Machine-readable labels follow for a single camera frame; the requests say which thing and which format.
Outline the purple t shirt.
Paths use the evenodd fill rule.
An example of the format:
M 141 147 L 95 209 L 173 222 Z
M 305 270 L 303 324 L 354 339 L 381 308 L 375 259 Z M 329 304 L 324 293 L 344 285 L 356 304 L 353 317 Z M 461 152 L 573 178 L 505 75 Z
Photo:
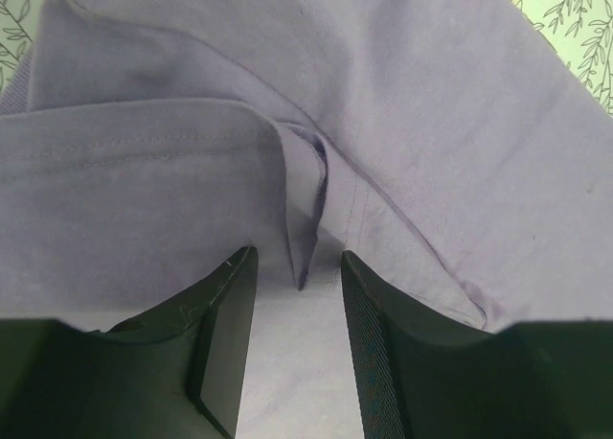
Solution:
M 362 434 L 343 251 L 472 327 L 612 314 L 612 120 L 509 0 L 44 0 L 1 98 L 1 313 L 260 253 L 242 438 Z

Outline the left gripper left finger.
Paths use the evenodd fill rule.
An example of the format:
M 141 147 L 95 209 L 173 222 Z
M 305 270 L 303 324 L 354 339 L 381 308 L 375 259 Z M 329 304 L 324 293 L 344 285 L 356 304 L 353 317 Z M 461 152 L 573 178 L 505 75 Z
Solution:
M 53 318 L 1 323 L 5 438 L 232 438 L 259 259 L 206 278 L 106 332 Z

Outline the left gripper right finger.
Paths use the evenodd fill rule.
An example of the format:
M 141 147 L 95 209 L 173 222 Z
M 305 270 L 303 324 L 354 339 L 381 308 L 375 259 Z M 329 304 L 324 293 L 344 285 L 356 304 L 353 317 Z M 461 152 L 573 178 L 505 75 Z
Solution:
M 366 437 L 611 436 L 610 322 L 490 334 L 426 307 L 350 251 L 341 274 Z

